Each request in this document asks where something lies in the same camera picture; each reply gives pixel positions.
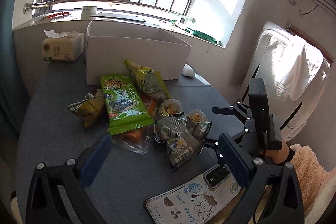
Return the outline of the person's right hand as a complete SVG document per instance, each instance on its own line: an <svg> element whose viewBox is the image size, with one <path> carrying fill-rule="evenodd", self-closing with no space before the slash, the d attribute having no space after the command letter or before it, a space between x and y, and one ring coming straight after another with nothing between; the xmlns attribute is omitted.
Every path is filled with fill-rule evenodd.
<svg viewBox="0 0 336 224"><path fill-rule="evenodd" d="M266 150L265 156L270 159L273 164L281 164L285 162L289 156L289 147L284 139L282 139L281 150Z"/></svg>

